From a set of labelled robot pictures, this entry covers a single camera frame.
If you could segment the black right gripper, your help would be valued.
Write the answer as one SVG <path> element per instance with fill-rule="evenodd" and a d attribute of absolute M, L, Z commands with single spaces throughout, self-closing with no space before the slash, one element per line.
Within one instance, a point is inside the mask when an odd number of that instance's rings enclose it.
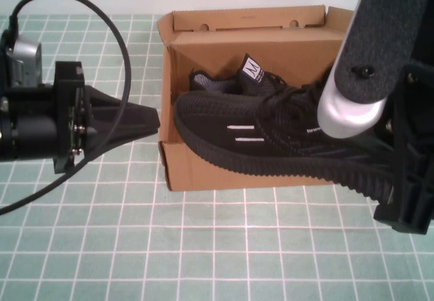
<path fill-rule="evenodd" d="M 433 67 L 404 66 L 393 92 L 393 191 L 374 219 L 424 235 L 433 219 Z"/>

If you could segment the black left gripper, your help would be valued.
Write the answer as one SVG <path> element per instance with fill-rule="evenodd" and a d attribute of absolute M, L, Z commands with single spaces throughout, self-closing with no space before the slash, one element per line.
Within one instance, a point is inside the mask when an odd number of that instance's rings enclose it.
<path fill-rule="evenodd" d="M 99 150 L 121 100 L 86 85 L 80 62 L 57 62 L 53 84 L 10 88 L 1 96 L 1 161 L 51 159 L 56 174 L 84 153 L 93 161 L 118 146 L 152 136 L 155 108 L 127 102 L 114 134 Z"/>

